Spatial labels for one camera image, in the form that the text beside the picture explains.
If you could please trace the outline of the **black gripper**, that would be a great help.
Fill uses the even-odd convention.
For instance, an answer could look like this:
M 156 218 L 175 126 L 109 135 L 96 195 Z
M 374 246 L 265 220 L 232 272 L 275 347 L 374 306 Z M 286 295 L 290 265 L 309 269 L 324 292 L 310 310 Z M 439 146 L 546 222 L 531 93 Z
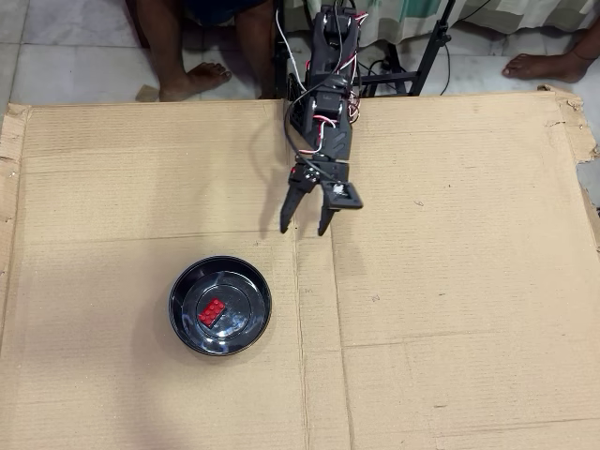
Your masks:
M 288 181 L 288 191 L 279 214 L 279 230 L 285 233 L 293 215 L 304 196 L 309 194 L 316 185 L 322 187 L 322 209 L 319 221 L 318 235 L 323 236 L 328 229 L 333 215 L 339 210 L 337 194 L 333 182 L 347 182 L 349 165 L 334 160 L 314 160 L 296 157 Z

